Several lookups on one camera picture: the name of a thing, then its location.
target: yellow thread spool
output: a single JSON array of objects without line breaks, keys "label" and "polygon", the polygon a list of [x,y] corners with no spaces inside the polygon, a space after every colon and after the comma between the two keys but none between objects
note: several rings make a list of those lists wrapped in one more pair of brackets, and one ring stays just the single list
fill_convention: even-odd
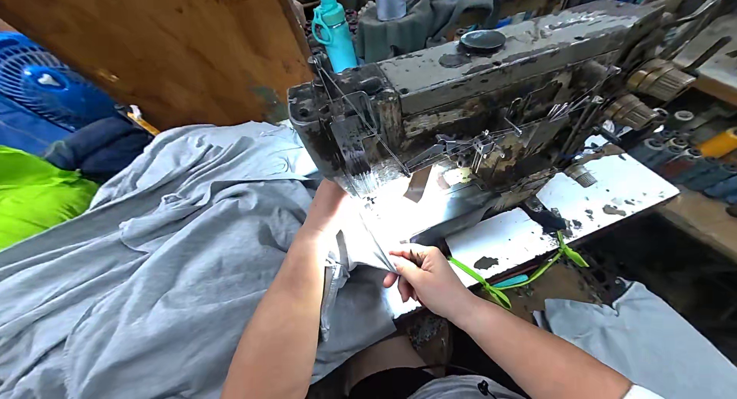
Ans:
[{"label": "yellow thread spool", "polygon": [[699,145],[704,157],[722,157],[737,149],[737,127],[725,130]]}]

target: green cloth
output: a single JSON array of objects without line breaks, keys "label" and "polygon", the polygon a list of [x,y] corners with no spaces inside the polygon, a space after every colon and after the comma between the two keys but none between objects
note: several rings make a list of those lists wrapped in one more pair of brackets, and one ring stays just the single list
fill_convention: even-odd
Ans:
[{"label": "green cloth", "polygon": [[0,145],[0,249],[78,216],[97,184]]}]

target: plywood panel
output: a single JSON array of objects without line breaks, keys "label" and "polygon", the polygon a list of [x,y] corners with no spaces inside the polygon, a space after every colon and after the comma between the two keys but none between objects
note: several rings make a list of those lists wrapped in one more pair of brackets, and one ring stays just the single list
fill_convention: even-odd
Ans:
[{"label": "plywood panel", "polygon": [[0,18],[159,129],[282,120],[311,78],[289,0],[0,0]]}]

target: green ribbon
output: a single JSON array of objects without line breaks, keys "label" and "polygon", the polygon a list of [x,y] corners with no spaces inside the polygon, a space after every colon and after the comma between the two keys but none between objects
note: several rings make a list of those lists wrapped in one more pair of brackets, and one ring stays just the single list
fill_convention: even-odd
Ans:
[{"label": "green ribbon", "polygon": [[507,310],[511,309],[511,302],[509,301],[509,298],[503,292],[499,291],[499,289],[492,287],[492,285],[486,282],[486,280],[484,280],[481,275],[473,271],[471,268],[467,267],[463,262],[456,260],[456,258],[454,257],[448,258],[448,261],[450,261],[458,268],[462,269],[466,274],[473,277],[476,281],[479,281],[481,285],[484,286],[486,292],[489,293],[490,296],[492,296],[494,302],[501,305],[503,308],[506,308]]},{"label": "green ribbon", "polygon": [[533,272],[530,277],[522,282],[518,282],[517,284],[507,285],[506,287],[493,287],[491,284],[486,282],[484,278],[479,275],[477,272],[475,272],[473,269],[466,266],[463,262],[460,262],[456,260],[454,257],[448,258],[448,261],[450,261],[452,264],[457,266],[458,268],[462,269],[466,274],[473,277],[476,281],[479,281],[482,286],[484,286],[484,289],[487,293],[489,293],[490,296],[492,296],[492,299],[497,304],[501,305],[503,308],[506,308],[507,310],[511,309],[511,302],[509,301],[509,298],[502,292],[502,290],[509,290],[509,289],[515,289],[517,287],[522,287],[524,285],[528,285],[530,282],[533,282],[537,280],[543,273],[548,271],[548,268],[550,268],[551,265],[553,265],[560,257],[566,256],[571,261],[575,262],[576,265],[586,268],[589,266],[589,264],[586,263],[584,258],[577,253],[576,251],[573,251],[568,245],[565,244],[563,241],[563,233],[558,231],[558,253],[555,254],[551,259],[547,260],[544,264],[540,265],[535,272]]}]

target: navy blue fabric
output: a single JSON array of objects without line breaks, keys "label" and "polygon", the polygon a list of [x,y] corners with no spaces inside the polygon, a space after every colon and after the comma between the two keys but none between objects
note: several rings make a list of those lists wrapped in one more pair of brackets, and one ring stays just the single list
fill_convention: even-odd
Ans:
[{"label": "navy blue fabric", "polygon": [[54,142],[43,157],[57,168],[80,170],[84,177],[104,183],[128,166],[152,139],[122,117],[107,117]]}]

